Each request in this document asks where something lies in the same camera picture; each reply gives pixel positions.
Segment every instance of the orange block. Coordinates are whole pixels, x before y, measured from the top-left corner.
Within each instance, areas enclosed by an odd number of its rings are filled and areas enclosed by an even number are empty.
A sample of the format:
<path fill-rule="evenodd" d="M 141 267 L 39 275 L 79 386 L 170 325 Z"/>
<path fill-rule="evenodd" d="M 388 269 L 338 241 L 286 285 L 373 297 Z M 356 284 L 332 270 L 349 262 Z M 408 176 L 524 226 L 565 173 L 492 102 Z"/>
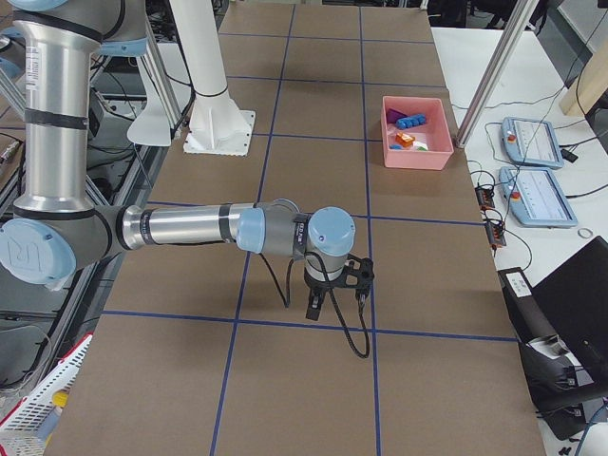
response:
<path fill-rule="evenodd" d="M 397 136 L 395 136 L 395 140 L 404 147 L 412 147 L 416 138 L 407 133 L 399 132 L 397 133 Z"/>

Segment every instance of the black bracket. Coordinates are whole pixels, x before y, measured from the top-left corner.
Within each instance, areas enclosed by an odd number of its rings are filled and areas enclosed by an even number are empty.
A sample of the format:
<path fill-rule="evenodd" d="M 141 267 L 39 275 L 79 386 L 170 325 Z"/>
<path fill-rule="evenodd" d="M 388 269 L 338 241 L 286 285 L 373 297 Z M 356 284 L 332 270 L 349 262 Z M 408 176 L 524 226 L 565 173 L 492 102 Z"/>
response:
<path fill-rule="evenodd" d="M 362 307 L 370 295 L 373 279 L 373 261 L 369 258 L 358 258 L 350 254 L 347 257 L 342 274 L 330 282 L 317 280 L 308 274 L 308 271 L 305 271 L 304 281 L 310 288 L 306 318 L 314 321 L 319 319 L 325 294 L 333 288 L 355 290 L 354 297 L 359 306 Z"/>

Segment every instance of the plastic crate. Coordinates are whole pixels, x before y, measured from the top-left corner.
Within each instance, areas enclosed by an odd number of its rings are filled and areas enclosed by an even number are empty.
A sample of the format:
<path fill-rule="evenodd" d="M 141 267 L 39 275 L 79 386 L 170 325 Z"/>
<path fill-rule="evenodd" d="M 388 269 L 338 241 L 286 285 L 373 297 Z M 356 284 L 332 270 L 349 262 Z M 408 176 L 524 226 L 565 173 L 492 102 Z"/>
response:
<path fill-rule="evenodd" d="M 399 130 L 395 125 L 387 123 L 389 109 L 395 109 L 409 116 L 424 114 L 427 122 L 424 125 Z M 443 169 L 454 153 L 444 107 L 438 98 L 383 97 L 380 122 L 384 165 L 387 168 Z M 391 149 L 390 146 L 396 144 L 395 135 L 400 131 L 414 136 L 418 142 L 425 143 L 428 150 Z"/>
<path fill-rule="evenodd" d="M 69 391 L 85 359 L 92 334 L 87 334 L 31 393 L 0 421 L 0 456 L 40 456 L 45 442 L 36 431 L 54 409 L 56 391 Z"/>

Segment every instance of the blue joint cap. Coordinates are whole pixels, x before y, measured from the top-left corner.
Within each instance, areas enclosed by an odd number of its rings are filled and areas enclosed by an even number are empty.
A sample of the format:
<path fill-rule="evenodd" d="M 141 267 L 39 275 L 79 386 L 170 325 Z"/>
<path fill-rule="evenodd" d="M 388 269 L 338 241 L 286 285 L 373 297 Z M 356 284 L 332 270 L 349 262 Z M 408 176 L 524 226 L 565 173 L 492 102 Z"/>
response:
<path fill-rule="evenodd" d="M 15 218 L 0 228 L 0 263 L 27 283 L 48 284 L 76 271 L 65 239 L 38 220 Z"/>
<path fill-rule="evenodd" d="M 108 57 L 142 57 L 145 54 L 148 39 L 140 38 L 130 41 L 106 41 L 99 51 Z"/>
<path fill-rule="evenodd" d="M 67 0 L 9 0 L 14 7 L 25 11 L 47 11 L 61 7 Z"/>
<path fill-rule="evenodd" d="M 316 211 L 308 222 L 309 241 L 330 257 L 347 255 L 354 244 L 354 220 L 339 207 Z"/>
<path fill-rule="evenodd" d="M 237 246 L 241 250 L 260 254 L 266 239 L 266 216 L 257 208 L 245 209 L 238 218 Z"/>
<path fill-rule="evenodd" d="M 11 79 L 16 78 L 22 73 L 19 66 L 7 59 L 0 58 L 0 68 L 2 68 L 4 73 Z"/>

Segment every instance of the chair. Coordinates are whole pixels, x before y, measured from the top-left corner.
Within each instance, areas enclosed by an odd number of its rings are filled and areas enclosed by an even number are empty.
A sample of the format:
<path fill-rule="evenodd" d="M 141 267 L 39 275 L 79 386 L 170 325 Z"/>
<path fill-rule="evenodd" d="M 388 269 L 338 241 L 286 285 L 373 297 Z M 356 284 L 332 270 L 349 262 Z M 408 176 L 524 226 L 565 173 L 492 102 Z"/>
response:
<path fill-rule="evenodd" d="M 494 17 L 492 17 L 486 28 L 494 29 L 501 19 L 505 22 L 509 20 L 516 3 L 517 0 L 472 0 L 470 14 L 474 15 L 475 10 L 493 14 Z M 538 25 L 538 29 L 541 31 L 547 21 L 548 11 L 549 0 L 541 0 L 532 13 L 530 24 L 536 26 L 539 20 L 541 20 L 541 23 Z"/>

